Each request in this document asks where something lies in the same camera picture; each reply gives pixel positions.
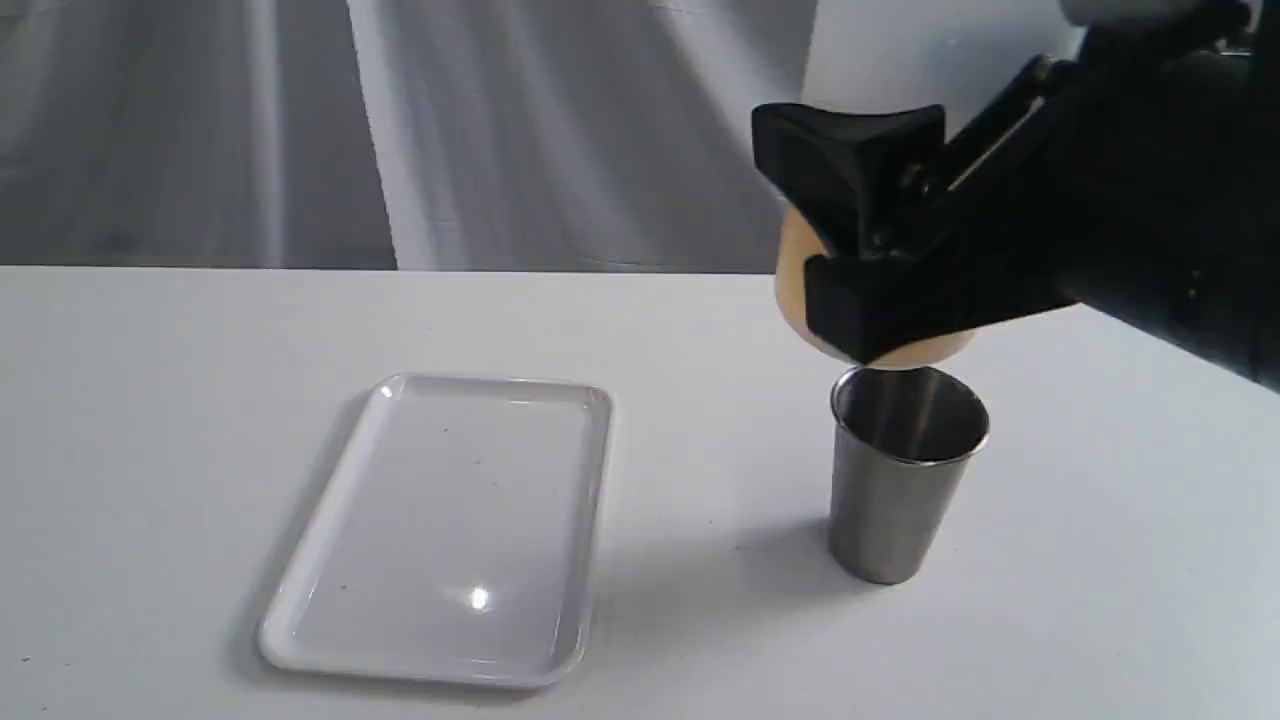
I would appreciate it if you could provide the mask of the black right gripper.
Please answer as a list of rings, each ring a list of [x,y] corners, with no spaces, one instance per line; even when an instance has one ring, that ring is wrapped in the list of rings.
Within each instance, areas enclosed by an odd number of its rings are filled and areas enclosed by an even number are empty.
[[[869,260],[803,238],[803,338],[924,366],[1083,305],[1277,389],[1277,4],[1064,1],[1074,106],[1038,156],[1034,237]]]

